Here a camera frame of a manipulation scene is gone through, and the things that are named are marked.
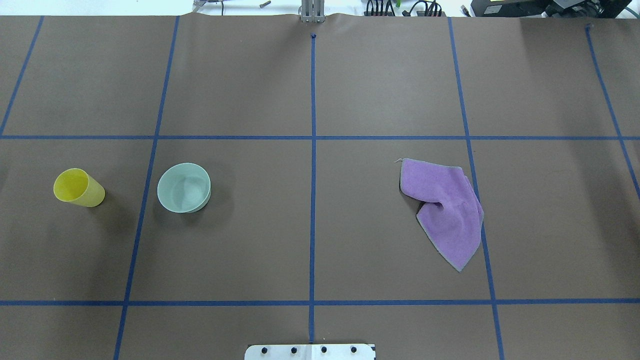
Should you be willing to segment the purple microfiber cloth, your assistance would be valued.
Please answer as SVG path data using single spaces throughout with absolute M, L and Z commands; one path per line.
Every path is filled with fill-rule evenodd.
M 462 272 L 482 243 L 485 212 L 462 167 L 397 159 L 398 188 L 422 203 L 416 219 L 434 248 Z

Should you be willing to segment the pale green bowl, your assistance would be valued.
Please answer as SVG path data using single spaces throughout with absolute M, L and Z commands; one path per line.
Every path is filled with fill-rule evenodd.
M 164 209 L 174 214 L 198 212 L 211 198 L 210 175 L 193 162 L 176 164 L 160 176 L 157 198 Z

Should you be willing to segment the yellow plastic cup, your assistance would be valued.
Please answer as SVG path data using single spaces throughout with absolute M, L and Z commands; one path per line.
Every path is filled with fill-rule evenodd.
M 94 178 L 80 168 L 70 168 L 55 178 L 53 192 L 57 200 L 79 207 L 98 207 L 106 191 Z

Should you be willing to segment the aluminium frame post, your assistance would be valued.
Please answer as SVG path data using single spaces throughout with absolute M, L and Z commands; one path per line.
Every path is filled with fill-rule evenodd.
M 299 16 L 302 23 L 324 23 L 325 0 L 302 0 Z

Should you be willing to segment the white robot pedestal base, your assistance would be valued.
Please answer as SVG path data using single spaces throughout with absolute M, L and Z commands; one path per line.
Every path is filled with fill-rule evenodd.
M 245 360 L 375 360 L 375 346 L 365 343 L 255 344 Z

